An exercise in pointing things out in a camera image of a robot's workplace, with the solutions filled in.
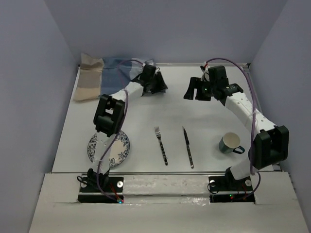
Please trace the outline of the blue beige checked cloth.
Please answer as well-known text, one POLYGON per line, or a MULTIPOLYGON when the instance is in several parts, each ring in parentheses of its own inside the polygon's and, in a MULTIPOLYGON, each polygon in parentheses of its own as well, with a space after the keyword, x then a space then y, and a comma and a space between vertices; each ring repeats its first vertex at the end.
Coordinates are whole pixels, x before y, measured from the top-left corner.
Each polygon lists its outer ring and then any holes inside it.
POLYGON ((142 72, 143 64, 155 65, 155 62, 148 58, 96 58, 82 53, 72 100, 95 100, 102 94, 118 92, 142 72))

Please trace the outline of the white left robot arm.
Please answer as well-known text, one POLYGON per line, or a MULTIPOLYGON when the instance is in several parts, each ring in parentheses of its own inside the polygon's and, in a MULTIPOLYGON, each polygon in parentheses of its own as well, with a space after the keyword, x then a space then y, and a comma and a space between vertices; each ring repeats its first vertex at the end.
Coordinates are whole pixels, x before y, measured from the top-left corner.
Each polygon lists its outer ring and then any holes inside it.
POLYGON ((122 90, 112 94, 103 94, 98 102, 93 123, 96 130, 96 147, 92 167, 87 172, 88 183, 98 192, 107 188, 109 180, 109 158, 111 147, 121 131, 128 110, 129 101, 144 94, 166 91, 159 68, 144 64, 142 72, 122 90))

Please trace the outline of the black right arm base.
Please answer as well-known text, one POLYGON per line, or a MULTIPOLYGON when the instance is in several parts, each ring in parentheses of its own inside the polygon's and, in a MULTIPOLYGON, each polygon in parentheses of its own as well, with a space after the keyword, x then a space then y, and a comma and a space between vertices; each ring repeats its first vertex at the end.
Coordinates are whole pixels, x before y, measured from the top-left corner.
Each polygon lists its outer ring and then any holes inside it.
POLYGON ((255 203, 250 177, 229 184, 224 176, 209 176, 207 183, 210 203, 255 203))

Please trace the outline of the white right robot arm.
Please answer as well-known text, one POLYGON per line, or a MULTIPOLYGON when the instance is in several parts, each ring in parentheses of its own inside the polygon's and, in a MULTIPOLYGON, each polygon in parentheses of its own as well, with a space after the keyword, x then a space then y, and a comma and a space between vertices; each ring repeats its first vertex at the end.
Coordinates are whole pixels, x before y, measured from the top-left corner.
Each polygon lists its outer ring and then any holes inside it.
POLYGON ((248 157, 225 171, 224 185, 237 189, 242 179, 288 157, 289 130, 268 120, 236 83, 230 84, 224 66, 210 67, 202 77, 192 77, 183 96, 186 100, 215 98, 230 110, 251 133, 248 157))

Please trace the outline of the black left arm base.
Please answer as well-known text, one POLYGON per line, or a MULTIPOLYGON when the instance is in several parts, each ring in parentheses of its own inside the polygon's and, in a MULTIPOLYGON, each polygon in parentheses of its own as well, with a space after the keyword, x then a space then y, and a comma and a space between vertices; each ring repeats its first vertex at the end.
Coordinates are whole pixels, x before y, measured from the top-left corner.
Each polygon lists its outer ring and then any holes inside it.
POLYGON ((80 183, 77 197, 80 203, 124 203, 124 177, 109 177, 107 184, 100 189, 96 181, 90 181, 86 175, 77 176, 77 181, 80 183))

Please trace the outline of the teal mug white inside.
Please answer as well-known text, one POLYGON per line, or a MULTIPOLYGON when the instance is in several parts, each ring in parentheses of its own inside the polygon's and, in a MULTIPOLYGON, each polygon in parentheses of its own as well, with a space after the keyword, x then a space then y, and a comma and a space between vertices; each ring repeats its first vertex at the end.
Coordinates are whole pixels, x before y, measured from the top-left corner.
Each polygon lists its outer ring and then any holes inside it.
POLYGON ((232 132, 226 133, 218 144, 219 151, 224 154, 237 153, 243 154, 245 152, 244 147, 241 146, 240 137, 232 132))

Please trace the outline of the blue floral ceramic plate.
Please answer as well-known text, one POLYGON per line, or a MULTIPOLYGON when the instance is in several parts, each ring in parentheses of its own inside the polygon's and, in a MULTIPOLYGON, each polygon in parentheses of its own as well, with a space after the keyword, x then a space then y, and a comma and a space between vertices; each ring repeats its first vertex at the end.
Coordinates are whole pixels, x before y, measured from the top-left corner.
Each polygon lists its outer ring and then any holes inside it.
MULTIPOLYGON (((91 162, 94 160, 97 136, 94 134, 87 145, 87 155, 91 162)), ((120 131, 116 141, 111 147, 109 166, 116 167, 121 164, 128 156, 130 151, 130 140, 125 132, 120 131)))

